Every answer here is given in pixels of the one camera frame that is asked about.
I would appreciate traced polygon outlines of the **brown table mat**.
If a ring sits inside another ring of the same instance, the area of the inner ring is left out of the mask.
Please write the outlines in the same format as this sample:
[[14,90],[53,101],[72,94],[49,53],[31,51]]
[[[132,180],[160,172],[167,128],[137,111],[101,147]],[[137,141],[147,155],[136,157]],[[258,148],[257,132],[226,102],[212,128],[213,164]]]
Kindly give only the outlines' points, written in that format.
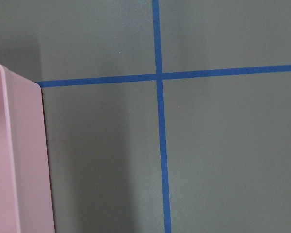
[[291,233],[291,0],[0,0],[43,92],[58,233]]

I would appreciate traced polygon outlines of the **pink plastic bin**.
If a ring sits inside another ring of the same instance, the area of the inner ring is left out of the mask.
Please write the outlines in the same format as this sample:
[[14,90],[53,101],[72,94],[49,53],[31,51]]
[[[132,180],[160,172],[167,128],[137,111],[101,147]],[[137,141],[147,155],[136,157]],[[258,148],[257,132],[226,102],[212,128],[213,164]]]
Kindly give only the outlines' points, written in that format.
[[0,233],[54,231],[41,88],[0,64]]

